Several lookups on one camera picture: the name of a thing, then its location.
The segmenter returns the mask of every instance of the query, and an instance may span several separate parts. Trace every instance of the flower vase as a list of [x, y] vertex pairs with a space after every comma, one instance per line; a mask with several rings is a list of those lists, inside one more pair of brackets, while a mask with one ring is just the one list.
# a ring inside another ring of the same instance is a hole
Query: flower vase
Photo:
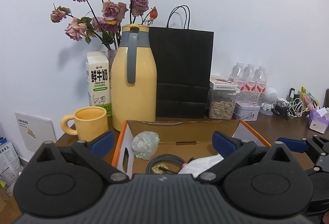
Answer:
[[108, 54], [108, 60], [109, 60], [109, 69], [110, 69], [110, 72], [111, 72], [111, 67], [112, 67], [113, 60], [114, 60], [114, 57], [116, 56], [117, 51], [118, 51], [118, 50], [108, 50], [108, 51], [107, 51], [107, 54]]

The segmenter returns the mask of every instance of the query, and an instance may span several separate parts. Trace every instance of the mug handle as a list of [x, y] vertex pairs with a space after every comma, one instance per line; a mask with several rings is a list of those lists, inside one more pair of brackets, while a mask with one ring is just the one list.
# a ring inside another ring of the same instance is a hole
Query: mug handle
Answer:
[[78, 132], [74, 129], [71, 129], [67, 123], [69, 120], [73, 120], [74, 119], [74, 115], [67, 115], [67, 116], [64, 116], [62, 118], [62, 120], [60, 121], [60, 127], [62, 128], [62, 130], [69, 134], [69, 135], [78, 135]]

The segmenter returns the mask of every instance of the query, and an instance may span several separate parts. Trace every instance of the blue gripper pad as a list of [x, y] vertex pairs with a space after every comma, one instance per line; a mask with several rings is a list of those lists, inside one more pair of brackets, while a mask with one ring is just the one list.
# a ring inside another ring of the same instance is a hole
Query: blue gripper pad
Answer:
[[304, 140], [293, 140], [287, 138], [279, 138], [277, 140], [284, 142], [292, 152], [305, 153], [308, 151], [308, 146]]
[[91, 147], [90, 151], [93, 152], [100, 158], [104, 158], [107, 153], [113, 148], [114, 146], [114, 133], [109, 132], [103, 138], [95, 142]]
[[212, 138], [213, 148], [225, 158], [238, 149], [239, 143], [234, 143], [234, 140], [236, 139], [215, 131]]

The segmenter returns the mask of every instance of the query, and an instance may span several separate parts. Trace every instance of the milk carton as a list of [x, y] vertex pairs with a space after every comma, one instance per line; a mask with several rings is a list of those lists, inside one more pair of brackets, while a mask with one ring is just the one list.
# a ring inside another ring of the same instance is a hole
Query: milk carton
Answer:
[[90, 106], [103, 107], [111, 116], [109, 61], [105, 52], [88, 52], [86, 69]]

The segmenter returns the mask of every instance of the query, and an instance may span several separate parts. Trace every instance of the thermos lid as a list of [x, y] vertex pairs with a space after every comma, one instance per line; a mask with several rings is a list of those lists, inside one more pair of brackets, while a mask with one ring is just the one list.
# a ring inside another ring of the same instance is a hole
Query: thermos lid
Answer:
[[139, 31], [143, 31], [143, 32], [148, 32], [149, 31], [148, 26], [139, 25], [139, 24], [130, 24], [130, 25], [122, 26], [122, 32], [130, 31], [133, 28], [137, 28]]

